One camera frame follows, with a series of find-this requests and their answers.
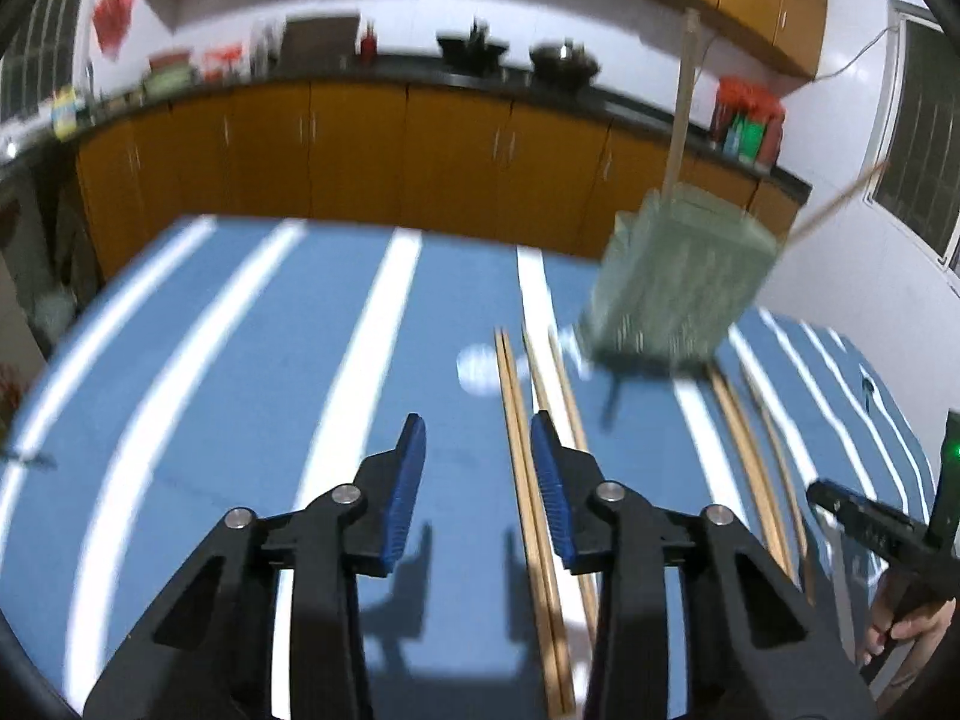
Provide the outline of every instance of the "striped tablecloth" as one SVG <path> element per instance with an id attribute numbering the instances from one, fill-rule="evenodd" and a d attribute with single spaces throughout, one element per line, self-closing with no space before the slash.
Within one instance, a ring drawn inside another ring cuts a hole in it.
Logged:
<path id="1" fill-rule="evenodd" d="M 427 460 L 404 562 L 391 579 L 360 583 L 377 716 L 545 717 L 494 327 L 512 337 L 528 410 L 521 324 L 541 338 L 559 329 L 590 450 L 608 478 L 662 507 L 723 502 L 760 532 L 709 384 L 618 385 L 579 359 L 570 327 L 594 275 L 591 264 L 536 250 L 409 230 L 176 225 L 86 312 L 14 426 L 14 451 L 56 463 L 8 466 L 0 483 L 0 608 L 28 655 L 80 707 L 227 509 L 301 507 L 392 446 L 415 411 L 426 420 Z M 741 364 L 760 385 L 797 490 L 823 475 L 926 517 L 928 461 L 847 338 L 750 310 L 718 360 L 745 403 Z M 836 612 L 820 528 L 803 511 L 824 567 L 818 608 L 849 638 L 880 567 L 843 552 L 851 627 Z M 683 622 L 672 580 L 669 595 L 671 709 L 680 712 Z M 576 600 L 563 600 L 574 628 Z M 571 636 L 580 683 L 582 639 Z M 289 716 L 282 678 L 274 691 L 275 714 Z"/>

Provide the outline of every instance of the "silver bolt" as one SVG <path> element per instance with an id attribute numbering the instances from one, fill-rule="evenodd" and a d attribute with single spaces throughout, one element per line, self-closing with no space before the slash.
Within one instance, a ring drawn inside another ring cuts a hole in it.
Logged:
<path id="1" fill-rule="evenodd" d="M 597 485 L 597 497 L 601 501 L 616 503 L 617 501 L 622 501 L 623 496 L 626 494 L 623 485 L 618 485 L 616 482 L 601 482 Z"/>
<path id="2" fill-rule="evenodd" d="M 340 485 L 337 488 L 333 488 L 331 497 L 334 503 L 356 503 L 360 500 L 360 488 L 356 485 Z"/>
<path id="3" fill-rule="evenodd" d="M 224 517 L 224 525 L 234 531 L 239 531 L 243 528 L 246 528 L 252 521 L 253 512 L 251 512 L 249 509 L 243 509 L 242 507 L 231 509 L 229 512 L 227 512 L 227 516 Z"/>
<path id="4" fill-rule="evenodd" d="M 707 506 L 707 519 L 714 525 L 730 525 L 733 522 L 733 512 L 718 503 L 710 504 Z"/>

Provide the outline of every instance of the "red plastic bag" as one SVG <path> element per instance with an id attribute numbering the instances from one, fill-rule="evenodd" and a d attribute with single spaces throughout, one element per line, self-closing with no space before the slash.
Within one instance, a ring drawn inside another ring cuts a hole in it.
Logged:
<path id="1" fill-rule="evenodd" d="M 133 1 L 98 0 L 93 8 L 93 28 L 97 32 L 100 51 L 112 62 L 120 55 L 120 47 L 130 31 Z"/>

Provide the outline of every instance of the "white wall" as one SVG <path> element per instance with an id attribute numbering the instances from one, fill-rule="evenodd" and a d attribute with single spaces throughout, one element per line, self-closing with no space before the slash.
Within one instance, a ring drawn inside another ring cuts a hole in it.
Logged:
<path id="1" fill-rule="evenodd" d="M 887 25 L 889 0 L 829 0 L 819 74 L 842 68 Z M 893 40 L 888 33 L 845 74 L 785 98 L 789 124 L 779 163 L 813 185 L 803 213 L 872 164 L 868 148 Z M 916 236 L 882 208 L 856 199 L 786 253 L 758 301 L 852 338 L 939 464 L 947 409 L 960 407 L 960 298 Z"/>
<path id="2" fill-rule="evenodd" d="M 198 61 L 210 47 L 246 44 L 257 18 L 356 11 L 374 21 L 384 52 L 438 52 L 438 30 L 466 31 L 475 16 L 491 25 L 491 37 L 510 42 L 511 64 L 529 64 L 531 45 L 569 36 L 597 55 L 598 84 L 674 107 L 680 14 L 647 0 L 137 0 L 119 60 L 101 55 L 92 31 L 88 50 L 97 86 L 109 92 L 136 83 L 158 50 L 193 47 Z M 726 73 L 770 79 L 764 66 L 718 39 L 697 86 L 695 122 L 709 124 L 717 77 Z"/>

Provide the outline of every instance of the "countertop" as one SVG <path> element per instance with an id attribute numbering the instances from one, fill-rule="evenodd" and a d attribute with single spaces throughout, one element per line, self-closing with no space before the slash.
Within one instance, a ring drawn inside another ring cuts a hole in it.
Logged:
<path id="1" fill-rule="evenodd" d="M 464 89 L 484 94 L 496 95 L 517 100 L 521 103 L 548 108 L 589 119 L 594 122 L 609 122 L 619 129 L 635 132 L 637 135 L 652 135 L 670 138 L 673 127 L 673 115 L 667 111 L 649 105 L 636 98 L 626 97 L 598 86 L 589 86 L 577 94 L 560 92 L 555 88 L 533 79 L 530 71 L 518 68 L 504 68 L 492 76 L 471 76 L 459 73 L 445 65 L 440 57 L 427 55 L 381 55 L 371 66 L 364 66 L 351 59 L 349 61 L 331 60 L 311 64 L 309 69 L 297 71 L 277 71 L 267 79 L 247 79 L 234 84 L 198 85 L 163 100 L 146 100 L 141 105 L 132 106 L 111 115 L 101 115 L 93 125 L 79 128 L 66 138 L 61 146 L 71 146 L 99 127 L 139 113 L 155 109 L 160 105 L 177 103 L 188 98 L 203 97 L 227 92 L 230 89 L 256 86 L 264 83 L 282 83 L 291 81 L 316 80 L 352 80 L 366 82 L 385 82 L 411 84 L 416 86 L 448 87 Z M 803 204 L 810 194 L 810 185 L 786 170 L 774 167 L 770 173 L 757 170 L 738 159 L 728 157 L 712 148 L 707 138 L 707 130 L 690 124 L 688 149 L 698 156 L 730 167 L 757 180 L 769 181 L 784 191 L 791 199 Z M 58 142 L 51 129 L 47 128 L 32 138 L 32 143 L 24 143 L 18 149 L 13 160 L 0 151 L 0 181 L 16 167 L 37 163 L 51 151 L 56 150 Z"/>
<path id="2" fill-rule="evenodd" d="M 614 380 L 578 364 L 570 327 L 596 271 L 529 248 L 413 230 L 181 220 L 107 285 L 13 427 L 14 451 L 27 445 L 56 464 L 7 466 L 0 482 L 13 511 L 0 520 L 0 607 L 27 654 L 76 706 L 224 512 L 287 512 L 352 479 L 360 459 L 392 447 L 405 415 L 417 412 L 427 452 L 405 557 L 392 578 L 359 583 L 376 716 L 544 720 L 496 327 L 510 335 L 529 415 L 520 328 L 537 344 L 555 320 L 607 478 L 683 512 L 724 503 L 760 532 L 709 383 Z M 848 338 L 750 309 L 717 362 L 748 410 L 785 517 L 741 364 L 781 431 L 797 490 L 811 474 L 868 485 L 923 518 L 934 490 L 923 451 Z M 875 382 L 866 410 L 865 376 Z M 559 388 L 549 376 L 544 384 L 557 418 Z M 800 504 L 823 570 L 816 608 L 835 629 L 841 583 L 832 589 L 826 543 L 803 495 Z M 789 519 L 786 528 L 795 557 Z M 850 543 L 844 551 L 851 598 L 841 608 L 853 605 L 850 630 L 859 632 L 877 566 Z M 572 578 L 559 580 L 581 668 L 589 650 L 576 581 L 570 602 L 563 587 Z M 673 615 L 679 583 L 667 587 Z M 671 624 L 670 640 L 676 716 L 685 702 L 683 626 Z"/>

